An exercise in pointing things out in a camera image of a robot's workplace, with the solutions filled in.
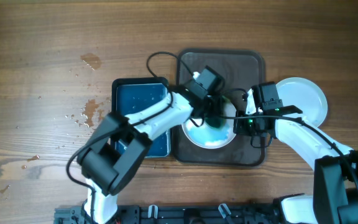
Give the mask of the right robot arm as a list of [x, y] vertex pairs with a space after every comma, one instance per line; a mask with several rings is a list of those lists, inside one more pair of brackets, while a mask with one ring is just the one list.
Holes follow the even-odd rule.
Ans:
[[290, 146], [313, 170], [313, 194], [279, 201], [284, 223], [358, 223], [358, 150], [319, 129], [328, 102], [315, 83], [290, 78], [254, 85], [234, 132], [270, 135]]

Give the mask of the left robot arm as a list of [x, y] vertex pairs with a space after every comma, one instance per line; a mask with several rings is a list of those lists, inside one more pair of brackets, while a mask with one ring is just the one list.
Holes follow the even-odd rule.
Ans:
[[205, 118], [224, 78], [210, 67], [182, 85], [171, 86], [154, 105], [134, 114], [109, 113], [73, 158], [81, 166], [89, 197], [84, 210], [91, 223], [115, 216], [118, 193], [132, 180], [153, 141], [192, 117]]

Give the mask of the white plate bottom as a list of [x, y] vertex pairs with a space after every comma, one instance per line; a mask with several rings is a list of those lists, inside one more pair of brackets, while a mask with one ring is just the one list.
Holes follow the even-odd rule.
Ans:
[[[275, 83], [284, 106], [294, 105], [302, 114], [285, 115], [276, 121], [275, 130], [319, 127], [328, 115], [328, 101], [322, 89], [310, 80], [300, 77], [286, 78]], [[254, 102], [247, 105], [246, 112], [255, 112]]]

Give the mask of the white plate top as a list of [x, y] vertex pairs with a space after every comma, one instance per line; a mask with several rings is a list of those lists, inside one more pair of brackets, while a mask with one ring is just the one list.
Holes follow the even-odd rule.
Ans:
[[205, 149], [218, 149], [226, 146], [235, 138], [236, 134], [233, 131], [234, 120], [227, 117], [234, 117], [236, 108], [228, 98], [226, 100], [223, 127], [219, 129], [212, 128], [203, 119], [189, 119], [181, 125], [185, 136], [193, 144]]

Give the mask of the green yellow sponge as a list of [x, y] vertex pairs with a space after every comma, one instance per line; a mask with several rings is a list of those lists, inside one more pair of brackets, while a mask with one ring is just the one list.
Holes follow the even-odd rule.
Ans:
[[223, 96], [214, 96], [211, 99], [209, 112], [206, 117], [206, 123], [212, 128], [219, 129], [223, 127], [225, 123], [223, 116], [226, 101], [226, 98]]

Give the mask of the white plate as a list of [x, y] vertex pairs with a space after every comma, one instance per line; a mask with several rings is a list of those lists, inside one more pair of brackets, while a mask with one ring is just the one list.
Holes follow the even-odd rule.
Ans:
[[236, 134], [233, 131], [234, 120], [227, 117], [234, 117], [236, 108], [228, 98], [226, 100], [223, 127], [219, 129], [212, 128], [203, 119], [189, 119], [181, 125], [185, 136], [193, 144], [205, 149], [218, 149], [226, 146], [235, 138]]
[[[294, 105], [302, 114], [285, 115], [276, 121], [275, 130], [319, 127], [328, 115], [328, 101], [322, 89], [310, 80], [300, 77], [286, 78], [275, 83], [284, 106]], [[247, 105], [246, 112], [255, 112], [254, 102]]]

